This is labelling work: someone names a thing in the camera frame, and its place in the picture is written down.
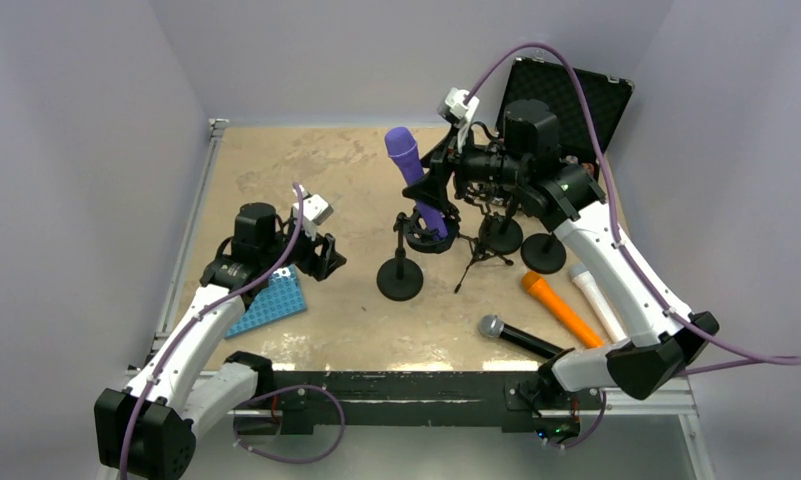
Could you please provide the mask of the orange mic round stand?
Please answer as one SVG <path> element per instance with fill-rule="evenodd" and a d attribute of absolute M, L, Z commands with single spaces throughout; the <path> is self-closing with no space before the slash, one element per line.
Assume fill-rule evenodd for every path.
<path fill-rule="evenodd" d="M 496 254 L 516 252 L 523 243 L 523 230 L 514 219 L 519 201 L 512 197 L 503 215 L 487 212 L 479 228 L 480 239 Z"/>

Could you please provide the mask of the black silver microphone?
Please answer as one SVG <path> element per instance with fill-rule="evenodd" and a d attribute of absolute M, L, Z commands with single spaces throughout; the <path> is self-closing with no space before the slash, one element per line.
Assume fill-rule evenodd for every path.
<path fill-rule="evenodd" d="M 545 360 L 553 359 L 565 352 L 563 348 L 520 330 L 494 314 L 481 318 L 478 331 L 486 338 L 503 340 Z"/>

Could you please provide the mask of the orange microphone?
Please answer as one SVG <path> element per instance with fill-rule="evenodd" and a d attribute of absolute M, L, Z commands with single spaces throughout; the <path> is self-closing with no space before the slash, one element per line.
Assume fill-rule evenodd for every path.
<path fill-rule="evenodd" d="M 531 297 L 544 305 L 583 346 L 599 348 L 605 345 L 603 339 L 550 287 L 541 274 L 534 271 L 527 272 L 521 278 L 521 285 Z"/>

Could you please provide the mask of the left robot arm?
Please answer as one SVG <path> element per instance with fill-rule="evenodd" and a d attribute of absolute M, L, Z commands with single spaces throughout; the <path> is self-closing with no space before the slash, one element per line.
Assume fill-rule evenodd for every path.
<path fill-rule="evenodd" d="M 318 231 L 332 212 L 316 194 L 300 194 L 287 222 L 266 203 L 240 208 L 179 325 L 125 387 L 96 400 L 102 465 L 121 479 L 179 479 L 198 441 L 231 410 L 260 409 L 288 393 L 307 398 L 312 386 L 278 386 L 271 361 L 255 354 L 236 352 L 211 377 L 201 373 L 278 269 L 295 266 L 323 280 L 345 264 L 334 237 Z"/>

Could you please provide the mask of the white mic clamp stand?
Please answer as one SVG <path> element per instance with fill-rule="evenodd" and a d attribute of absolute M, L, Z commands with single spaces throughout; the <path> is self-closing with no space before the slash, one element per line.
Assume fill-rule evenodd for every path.
<path fill-rule="evenodd" d="M 542 275 L 559 272 L 567 260 L 564 244 L 553 233 L 534 233 L 526 237 L 520 256 L 528 269 Z"/>

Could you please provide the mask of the white microphone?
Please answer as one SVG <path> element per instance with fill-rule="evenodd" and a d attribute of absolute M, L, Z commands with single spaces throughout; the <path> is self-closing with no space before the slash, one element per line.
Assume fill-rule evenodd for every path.
<path fill-rule="evenodd" d="M 583 293 L 610 339 L 614 343 L 628 339 L 627 332 L 591 272 L 579 263 L 568 270 L 568 276 Z"/>

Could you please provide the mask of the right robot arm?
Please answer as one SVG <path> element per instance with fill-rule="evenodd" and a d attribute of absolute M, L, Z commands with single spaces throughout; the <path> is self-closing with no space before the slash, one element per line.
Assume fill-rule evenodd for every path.
<path fill-rule="evenodd" d="M 455 207 L 447 198 L 452 180 L 462 194 L 467 184 L 495 186 L 511 193 L 523 212 L 546 233 L 524 240 L 524 264 L 542 270 L 540 246 L 551 238 L 573 252 L 594 276 L 624 324 L 621 342 L 567 350 L 539 369 L 537 392 L 552 407 L 576 391 L 617 387 L 644 400 L 671 378 L 685 373 L 719 324 L 708 312 L 695 313 L 667 289 L 612 219 L 610 188 L 601 188 L 583 168 L 569 164 L 559 141 L 560 122 L 539 100 L 518 100 L 506 108 L 500 142 L 477 145 L 471 133 L 479 104 L 464 90 L 452 91 L 439 108 L 450 125 L 445 137 L 420 160 L 421 179 L 403 190 L 446 217 Z"/>

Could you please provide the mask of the purple microphone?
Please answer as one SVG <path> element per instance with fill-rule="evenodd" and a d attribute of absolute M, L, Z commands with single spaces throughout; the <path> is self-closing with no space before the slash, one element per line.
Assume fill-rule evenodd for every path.
<path fill-rule="evenodd" d="M 418 143 L 408 128 L 399 126 L 390 129 L 384 136 L 384 143 L 388 157 L 400 170 L 407 186 L 423 178 Z M 434 231 L 437 239 L 446 238 L 448 230 L 442 215 L 421 201 L 417 201 L 416 206 L 427 229 Z"/>

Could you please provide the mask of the black tripod stand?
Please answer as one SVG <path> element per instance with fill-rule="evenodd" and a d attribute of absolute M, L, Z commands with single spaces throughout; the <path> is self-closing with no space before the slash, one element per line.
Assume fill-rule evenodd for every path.
<path fill-rule="evenodd" d="M 471 258 L 469 263 L 465 267 L 462 277 L 460 278 L 460 280 L 458 281 L 457 285 L 454 288 L 453 291 L 454 294 L 459 293 L 460 289 L 462 288 L 463 282 L 467 274 L 469 273 L 470 268 L 475 263 L 484 262 L 492 258 L 498 258 L 508 267 L 514 265 L 514 262 L 511 259 L 507 258 L 504 253 L 498 252 L 494 249 L 494 247 L 489 242 L 489 238 L 487 237 L 490 231 L 494 231 L 497 235 L 499 235 L 499 229 L 501 227 L 508 228 L 507 222 L 509 221 L 509 219 L 506 216 L 501 215 L 500 213 L 493 212 L 488 202 L 480 203 L 470 195 L 465 195 L 463 197 L 463 201 L 469 205 L 477 207 L 482 213 L 483 219 L 478 229 L 478 234 L 476 237 L 470 237 L 461 233 L 458 234 L 458 237 L 460 239 L 468 241 L 471 252 Z"/>

